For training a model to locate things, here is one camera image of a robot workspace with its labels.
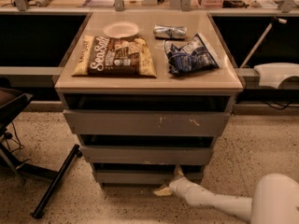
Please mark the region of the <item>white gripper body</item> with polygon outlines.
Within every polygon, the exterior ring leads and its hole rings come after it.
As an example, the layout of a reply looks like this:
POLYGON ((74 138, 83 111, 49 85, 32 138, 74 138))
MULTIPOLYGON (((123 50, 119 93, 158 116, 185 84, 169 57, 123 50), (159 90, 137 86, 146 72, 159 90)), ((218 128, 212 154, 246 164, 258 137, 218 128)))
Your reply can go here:
POLYGON ((176 176, 169 183, 171 193, 184 200, 191 197, 191 188, 194 186, 195 184, 183 175, 176 176))

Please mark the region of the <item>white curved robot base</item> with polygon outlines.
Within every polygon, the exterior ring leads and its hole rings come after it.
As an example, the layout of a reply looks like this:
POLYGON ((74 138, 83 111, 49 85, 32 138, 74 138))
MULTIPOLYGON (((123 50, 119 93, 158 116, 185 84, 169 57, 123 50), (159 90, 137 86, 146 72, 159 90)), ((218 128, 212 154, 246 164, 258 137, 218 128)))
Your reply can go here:
POLYGON ((299 77, 298 63, 264 63, 254 66, 259 74, 259 85, 278 89, 290 77, 299 77))

